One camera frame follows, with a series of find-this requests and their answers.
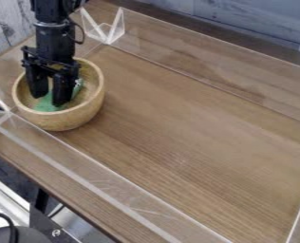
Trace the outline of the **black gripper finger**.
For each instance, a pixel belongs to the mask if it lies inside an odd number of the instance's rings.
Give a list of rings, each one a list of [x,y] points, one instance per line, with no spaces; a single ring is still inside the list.
[[[26,64],[26,79],[31,95],[35,99],[43,97],[48,92],[47,71],[34,64]]]
[[[75,78],[56,73],[54,75],[52,104],[59,107],[70,102],[75,87]]]

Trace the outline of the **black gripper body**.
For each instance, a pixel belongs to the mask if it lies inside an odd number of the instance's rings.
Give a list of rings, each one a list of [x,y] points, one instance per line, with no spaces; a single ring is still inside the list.
[[[74,60],[75,45],[82,42],[75,39],[76,23],[63,20],[59,23],[35,22],[36,46],[22,47],[22,65],[28,80],[42,80],[56,73],[75,80],[79,74]]]

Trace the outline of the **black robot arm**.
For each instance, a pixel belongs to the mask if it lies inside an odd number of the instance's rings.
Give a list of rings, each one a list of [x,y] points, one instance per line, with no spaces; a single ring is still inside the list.
[[[87,0],[30,0],[35,13],[36,46],[22,47],[22,66],[35,99],[48,92],[52,83],[52,104],[62,106],[72,97],[75,81],[79,79],[80,64],[75,61],[75,45],[84,40],[75,39],[75,28],[80,26],[70,14]]]

